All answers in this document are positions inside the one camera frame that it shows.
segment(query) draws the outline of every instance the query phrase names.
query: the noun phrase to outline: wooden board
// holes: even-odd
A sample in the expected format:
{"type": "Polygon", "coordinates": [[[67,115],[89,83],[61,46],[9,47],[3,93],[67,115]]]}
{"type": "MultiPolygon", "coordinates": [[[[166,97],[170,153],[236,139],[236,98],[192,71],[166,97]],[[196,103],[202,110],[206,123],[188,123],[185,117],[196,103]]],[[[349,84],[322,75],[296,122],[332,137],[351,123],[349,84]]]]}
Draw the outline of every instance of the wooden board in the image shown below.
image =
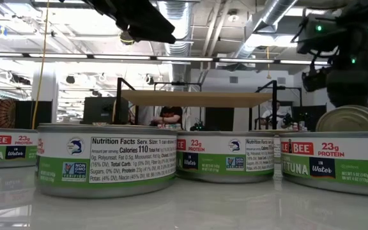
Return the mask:
{"type": "Polygon", "coordinates": [[[121,96],[134,105],[233,108],[252,108],[272,98],[271,93],[212,93],[150,90],[123,90],[121,96]]]}

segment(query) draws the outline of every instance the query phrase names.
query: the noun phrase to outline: white table surface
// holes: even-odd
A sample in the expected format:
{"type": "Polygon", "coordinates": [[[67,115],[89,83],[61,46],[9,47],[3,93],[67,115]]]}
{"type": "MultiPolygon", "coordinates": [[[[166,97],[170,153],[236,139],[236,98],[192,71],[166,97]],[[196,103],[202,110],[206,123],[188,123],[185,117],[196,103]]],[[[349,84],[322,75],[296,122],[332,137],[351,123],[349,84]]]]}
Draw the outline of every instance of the white table surface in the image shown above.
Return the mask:
{"type": "Polygon", "coordinates": [[[12,180],[12,175],[33,174],[34,168],[2,170],[0,229],[368,230],[367,196],[283,181],[279,166],[274,180],[263,183],[177,179],[165,190],[115,199],[41,195],[32,186],[21,188],[20,179],[12,180]]]}

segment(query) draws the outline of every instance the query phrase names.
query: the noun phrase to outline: person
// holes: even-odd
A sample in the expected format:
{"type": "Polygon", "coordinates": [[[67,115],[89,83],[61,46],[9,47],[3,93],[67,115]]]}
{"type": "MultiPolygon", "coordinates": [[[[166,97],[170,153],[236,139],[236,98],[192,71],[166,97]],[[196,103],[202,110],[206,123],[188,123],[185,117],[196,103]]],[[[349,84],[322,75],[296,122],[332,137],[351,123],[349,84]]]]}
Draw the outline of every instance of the person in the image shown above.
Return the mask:
{"type": "Polygon", "coordinates": [[[161,109],[160,115],[153,118],[153,123],[156,124],[180,124],[183,129],[183,109],[181,107],[168,107],[164,106],[161,109]]]}
{"type": "MultiPolygon", "coordinates": [[[[280,108],[280,101],[276,101],[276,111],[277,111],[277,117],[276,117],[276,129],[280,130],[280,129],[284,129],[287,128],[288,126],[284,124],[283,122],[283,117],[284,115],[279,111],[280,108]]],[[[269,124],[268,124],[268,129],[272,129],[272,109],[268,109],[267,111],[265,111],[261,117],[261,128],[262,129],[266,129],[266,118],[269,117],[269,124]]]]}

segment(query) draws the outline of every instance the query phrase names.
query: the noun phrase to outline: air duct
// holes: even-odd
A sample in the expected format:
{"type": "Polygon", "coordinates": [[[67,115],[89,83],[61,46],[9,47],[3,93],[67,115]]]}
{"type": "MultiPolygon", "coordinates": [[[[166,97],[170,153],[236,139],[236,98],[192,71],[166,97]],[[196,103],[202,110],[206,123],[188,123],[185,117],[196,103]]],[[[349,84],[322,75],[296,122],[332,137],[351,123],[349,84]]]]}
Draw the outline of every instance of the air duct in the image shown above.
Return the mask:
{"type": "Polygon", "coordinates": [[[233,58],[248,58],[259,46],[256,33],[275,33],[277,24],[298,0],[268,0],[262,11],[251,16],[245,26],[245,43],[234,53],[233,58]]]}
{"type": "Polygon", "coordinates": [[[254,32],[271,26],[275,26],[274,32],[276,32],[278,22],[297,1],[298,0],[268,0],[262,11],[261,18],[254,28],[254,32]]]}
{"type": "MultiPolygon", "coordinates": [[[[160,13],[176,28],[172,35],[177,40],[190,39],[190,23],[192,4],[180,1],[160,1],[158,2],[160,13]]],[[[189,56],[191,44],[187,42],[176,42],[165,44],[165,51],[168,56],[189,56]]],[[[170,80],[190,81],[189,65],[171,64],[169,67],[170,80]]]]}

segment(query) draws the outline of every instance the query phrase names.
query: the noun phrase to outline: ceiling pipe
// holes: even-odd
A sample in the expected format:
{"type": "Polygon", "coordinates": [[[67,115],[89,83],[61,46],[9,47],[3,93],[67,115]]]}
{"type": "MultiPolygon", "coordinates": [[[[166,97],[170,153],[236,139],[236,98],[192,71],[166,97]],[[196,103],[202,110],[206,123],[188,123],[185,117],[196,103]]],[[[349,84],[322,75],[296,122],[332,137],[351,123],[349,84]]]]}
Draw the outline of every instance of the ceiling pipe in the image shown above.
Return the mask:
{"type": "MultiPolygon", "coordinates": [[[[189,40],[192,3],[178,1],[158,2],[160,13],[176,28],[172,35],[179,39],[189,40]]],[[[191,44],[176,41],[174,44],[164,44],[168,56],[189,56],[191,44]]],[[[171,82],[190,82],[190,68],[188,65],[170,65],[169,76],[171,82]]]]}
{"type": "Polygon", "coordinates": [[[218,12],[220,11],[220,6],[221,6],[221,0],[217,0],[213,8],[214,14],[212,16],[210,25],[208,27],[207,35],[205,37],[203,52],[201,53],[202,57],[204,57],[205,54],[207,53],[208,44],[210,43],[212,32],[214,31],[215,22],[217,21],[218,12]]]}
{"type": "Polygon", "coordinates": [[[222,29],[222,26],[224,25],[224,21],[225,21],[226,15],[228,14],[229,5],[231,4],[231,2],[232,0],[227,0],[224,4],[224,9],[222,10],[222,13],[221,13],[220,22],[218,23],[217,29],[215,30],[214,38],[211,42],[210,50],[208,51],[209,57],[211,57],[214,52],[215,45],[217,44],[218,37],[220,36],[221,29],[222,29]]]}
{"type": "Polygon", "coordinates": [[[258,32],[268,26],[275,26],[285,16],[292,6],[298,0],[269,0],[265,4],[262,16],[254,28],[254,32],[258,32]]]}
{"type": "Polygon", "coordinates": [[[255,48],[259,46],[256,42],[257,39],[254,33],[264,29],[266,29],[266,32],[276,32],[278,22],[297,1],[298,0],[268,0],[264,9],[258,13],[261,16],[256,23],[253,22],[254,17],[250,16],[245,26],[245,42],[233,54],[233,58],[249,58],[255,48]]]}

